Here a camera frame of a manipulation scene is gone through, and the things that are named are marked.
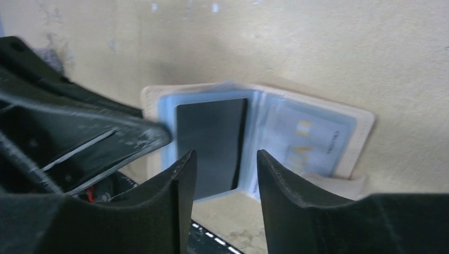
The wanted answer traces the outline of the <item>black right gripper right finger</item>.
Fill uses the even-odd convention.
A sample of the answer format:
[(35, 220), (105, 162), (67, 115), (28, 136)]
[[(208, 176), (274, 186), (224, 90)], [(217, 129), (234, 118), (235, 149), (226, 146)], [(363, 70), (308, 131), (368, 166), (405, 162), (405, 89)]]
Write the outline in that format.
[(353, 201), (307, 181), (267, 151), (257, 174), (269, 253), (448, 253), (448, 194)]

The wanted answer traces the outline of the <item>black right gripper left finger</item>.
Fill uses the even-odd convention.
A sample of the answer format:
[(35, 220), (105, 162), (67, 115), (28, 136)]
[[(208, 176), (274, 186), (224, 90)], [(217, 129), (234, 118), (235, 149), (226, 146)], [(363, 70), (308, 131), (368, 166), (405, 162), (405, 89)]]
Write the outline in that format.
[(113, 197), (1, 196), (1, 253), (186, 253), (197, 154)]

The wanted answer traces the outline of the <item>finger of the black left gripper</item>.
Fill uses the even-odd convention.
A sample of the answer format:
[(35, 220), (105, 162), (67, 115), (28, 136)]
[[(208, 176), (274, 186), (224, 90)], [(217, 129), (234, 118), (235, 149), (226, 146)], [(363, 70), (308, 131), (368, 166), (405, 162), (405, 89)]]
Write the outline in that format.
[(161, 124), (1, 71), (1, 192), (75, 195), (171, 142)]
[(141, 109), (113, 101), (70, 81), (18, 37), (1, 37), (1, 66), (56, 95), (143, 118)]

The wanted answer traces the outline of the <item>beige card holder wallet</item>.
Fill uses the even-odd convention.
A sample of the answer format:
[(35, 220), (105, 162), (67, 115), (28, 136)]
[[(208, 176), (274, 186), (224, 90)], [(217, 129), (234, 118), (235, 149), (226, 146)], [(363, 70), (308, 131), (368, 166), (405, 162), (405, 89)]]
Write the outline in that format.
[(259, 199), (256, 154), (339, 196), (357, 199), (364, 177), (352, 171), (375, 123), (356, 107), (249, 83), (152, 85), (143, 116), (168, 127), (172, 141), (148, 158), (152, 177), (188, 150), (197, 153), (195, 201), (235, 192)]

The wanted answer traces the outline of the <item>black credit card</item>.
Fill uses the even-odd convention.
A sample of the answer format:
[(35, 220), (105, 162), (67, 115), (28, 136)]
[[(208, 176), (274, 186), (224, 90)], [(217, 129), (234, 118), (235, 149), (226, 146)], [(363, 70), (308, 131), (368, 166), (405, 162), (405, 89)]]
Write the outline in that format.
[(240, 98), (177, 106), (177, 152), (197, 154), (195, 200), (237, 188), (247, 105)]

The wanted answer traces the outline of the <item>white credit card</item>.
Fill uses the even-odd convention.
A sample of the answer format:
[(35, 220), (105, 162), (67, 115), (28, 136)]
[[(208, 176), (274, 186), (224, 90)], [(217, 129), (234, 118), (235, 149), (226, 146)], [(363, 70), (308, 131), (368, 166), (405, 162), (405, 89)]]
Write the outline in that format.
[(354, 133), (353, 117), (290, 100), (250, 103), (250, 138), (244, 193), (259, 199), (256, 152), (265, 150), (297, 175), (331, 176)]

